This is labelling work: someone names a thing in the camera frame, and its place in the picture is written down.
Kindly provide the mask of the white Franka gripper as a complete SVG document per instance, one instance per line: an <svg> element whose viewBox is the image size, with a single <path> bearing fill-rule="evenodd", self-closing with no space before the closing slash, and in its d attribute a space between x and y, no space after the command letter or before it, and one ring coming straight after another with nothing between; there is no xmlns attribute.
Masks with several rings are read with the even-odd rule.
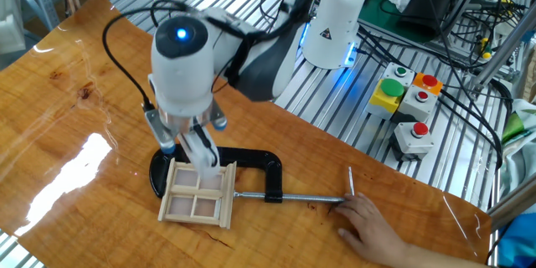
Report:
<svg viewBox="0 0 536 268"><path fill-rule="evenodd" d="M189 133L179 133L178 140L201 178L214 178L219 173L219 152L205 126L195 126Z"/></svg>

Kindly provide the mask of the person's bare hand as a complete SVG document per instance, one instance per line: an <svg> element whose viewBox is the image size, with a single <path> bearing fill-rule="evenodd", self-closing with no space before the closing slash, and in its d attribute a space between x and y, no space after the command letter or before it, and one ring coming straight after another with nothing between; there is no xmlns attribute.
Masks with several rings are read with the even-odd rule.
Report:
<svg viewBox="0 0 536 268"><path fill-rule="evenodd" d="M339 229L338 234L362 258L389 267L406 267L409 246L385 220L374 203L364 194L346 194L336 211L353 226L353 233Z"/></svg>

